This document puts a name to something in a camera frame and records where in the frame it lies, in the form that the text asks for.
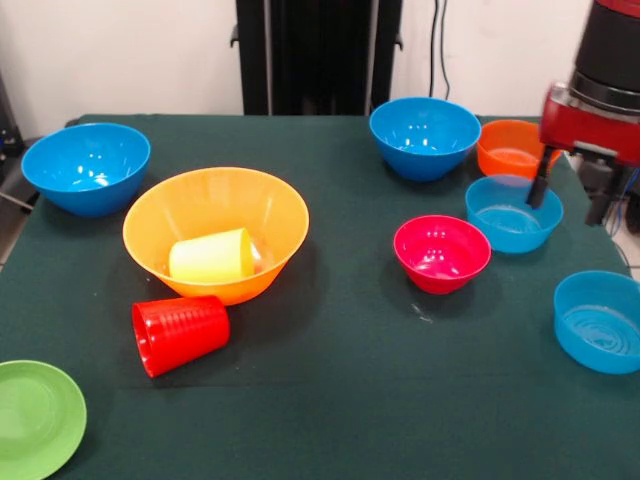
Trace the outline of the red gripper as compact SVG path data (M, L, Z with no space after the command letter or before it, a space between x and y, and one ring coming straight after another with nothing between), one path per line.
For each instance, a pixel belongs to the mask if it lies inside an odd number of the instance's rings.
M609 111L573 95L563 83L552 84L546 94L539 141L544 144L541 160L530 186L526 203L541 206L548 186L553 149L603 154L618 164L639 166L639 113ZM623 168L615 166L606 184L591 199L585 223L600 225L623 178Z

